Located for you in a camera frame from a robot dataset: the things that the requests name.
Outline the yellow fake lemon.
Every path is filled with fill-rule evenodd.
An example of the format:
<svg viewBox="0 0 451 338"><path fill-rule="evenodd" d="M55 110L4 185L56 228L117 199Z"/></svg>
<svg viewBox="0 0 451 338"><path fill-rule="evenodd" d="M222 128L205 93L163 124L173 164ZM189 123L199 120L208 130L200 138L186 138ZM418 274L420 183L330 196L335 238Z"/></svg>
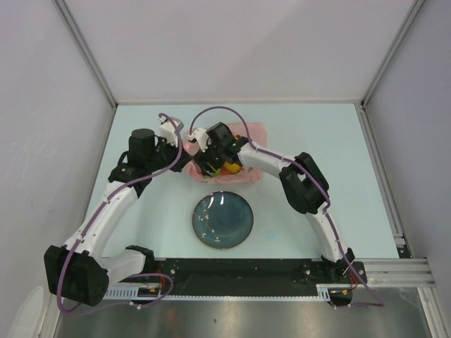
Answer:
<svg viewBox="0 0 451 338"><path fill-rule="evenodd" d="M221 168L221 175L236 175L242 171L242 166L238 163L225 162Z"/></svg>

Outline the dark teal ceramic plate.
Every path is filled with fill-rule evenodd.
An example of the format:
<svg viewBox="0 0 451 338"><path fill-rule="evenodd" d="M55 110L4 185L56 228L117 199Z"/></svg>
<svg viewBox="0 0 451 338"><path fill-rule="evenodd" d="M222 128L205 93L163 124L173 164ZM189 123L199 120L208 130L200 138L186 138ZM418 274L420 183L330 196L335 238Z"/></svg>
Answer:
<svg viewBox="0 0 451 338"><path fill-rule="evenodd" d="M192 229L198 240L218 250L231 249L251 234L254 213L239 194L212 192L202 198L192 212Z"/></svg>

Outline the pink plastic bag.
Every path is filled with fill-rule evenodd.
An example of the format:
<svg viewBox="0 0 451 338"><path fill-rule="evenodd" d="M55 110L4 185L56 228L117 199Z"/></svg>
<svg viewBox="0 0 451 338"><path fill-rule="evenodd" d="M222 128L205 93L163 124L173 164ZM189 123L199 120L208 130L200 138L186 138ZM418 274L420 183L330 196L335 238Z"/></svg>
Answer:
<svg viewBox="0 0 451 338"><path fill-rule="evenodd" d="M245 128L241 123L227 123L226 124L235 138L239 136L246 136ZM253 142L261 145L268 145L268 134L263 123L248 123L250 136ZM197 144L188 142L187 132L184 136L184 147L189 154L195 154L199 147ZM203 176L197 164L193 161L189 162L183 169L183 172L191 177L194 181L204 184L245 184L253 183L260 180L264 176L264 172L251 167L243 167L240 172L232 174L226 169L221 169L221 174L215 177Z"/></svg>

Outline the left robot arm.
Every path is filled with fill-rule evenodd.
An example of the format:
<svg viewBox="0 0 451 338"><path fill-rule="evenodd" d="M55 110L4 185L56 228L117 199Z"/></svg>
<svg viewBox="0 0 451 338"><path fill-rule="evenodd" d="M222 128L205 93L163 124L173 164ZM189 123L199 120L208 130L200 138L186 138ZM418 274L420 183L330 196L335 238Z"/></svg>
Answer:
<svg viewBox="0 0 451 338"><path fill-rule="evenodd" d="M180 172L190 161L178 128L162 124L153 130L132 131L128 150L118 159L98 206L62 246L51 245L44 254L49 291L58 300L96 306L107 289L126 279L146 282L158 278L154 252L127 246L104 258L104 248L128 209L157 175Z"/></svg>

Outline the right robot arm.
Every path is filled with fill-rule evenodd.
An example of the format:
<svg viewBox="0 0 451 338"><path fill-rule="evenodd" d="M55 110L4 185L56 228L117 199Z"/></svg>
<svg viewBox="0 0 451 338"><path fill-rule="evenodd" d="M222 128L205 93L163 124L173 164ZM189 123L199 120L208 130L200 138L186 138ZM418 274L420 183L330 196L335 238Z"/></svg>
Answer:
<svg viewBox="0 0 451 338"><path fill-rule="evenodd" d="M205 177L244 178L259 170L280 180L288 204L305 215L321 246L326 277L342 282L350 275L355 256L340 237L329 213L329 185L314 159L305 152L288 157L269 151L246 135L233 134L225 123L204 129L190 129L188 141L198 150L193 161Z"/></svg>

